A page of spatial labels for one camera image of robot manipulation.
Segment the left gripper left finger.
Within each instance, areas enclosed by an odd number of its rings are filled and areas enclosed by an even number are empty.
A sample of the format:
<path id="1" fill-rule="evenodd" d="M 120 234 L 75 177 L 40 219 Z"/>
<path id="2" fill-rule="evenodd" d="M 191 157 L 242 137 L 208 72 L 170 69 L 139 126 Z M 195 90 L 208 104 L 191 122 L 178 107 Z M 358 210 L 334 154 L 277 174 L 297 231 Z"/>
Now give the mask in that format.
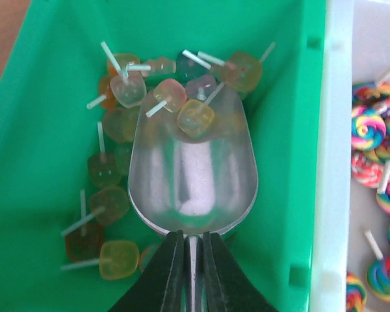
<path id="1" fill-rule="evenodd" d="M 170 232 L 136 283 L 109 310 L 180 311 L 183 274 L 183 232 Z"/>

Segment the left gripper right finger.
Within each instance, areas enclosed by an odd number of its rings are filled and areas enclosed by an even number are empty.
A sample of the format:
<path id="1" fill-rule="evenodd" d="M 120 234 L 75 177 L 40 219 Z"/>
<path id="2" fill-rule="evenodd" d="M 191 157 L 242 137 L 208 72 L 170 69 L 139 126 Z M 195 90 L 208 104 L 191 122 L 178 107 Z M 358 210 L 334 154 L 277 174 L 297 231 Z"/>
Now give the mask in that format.
<path id="1" fill-rule="evenodd" d="M 276 311 L 254 287 L 221 236 L 203 234 L 203 270 L 209 311 Z"/>

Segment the metal scoop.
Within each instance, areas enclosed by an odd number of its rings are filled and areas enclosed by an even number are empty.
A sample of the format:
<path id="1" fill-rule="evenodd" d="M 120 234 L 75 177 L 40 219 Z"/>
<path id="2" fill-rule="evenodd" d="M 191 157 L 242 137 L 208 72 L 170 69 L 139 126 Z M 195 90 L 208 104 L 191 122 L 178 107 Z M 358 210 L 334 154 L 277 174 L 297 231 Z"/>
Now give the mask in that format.
<path id="1" fill-rule="evenodd" d="M 215 117 L 189 137 L 177 114 L 142 101 L 128 175 L 130 202 L 164 237 L 146 277 L 165 282 L 161 311 L 206 311 L 203 235 L 231 233 L 250 212 L 258 191 L 257 165 L 242 101 L 224 87 L 212 100 Z"/>

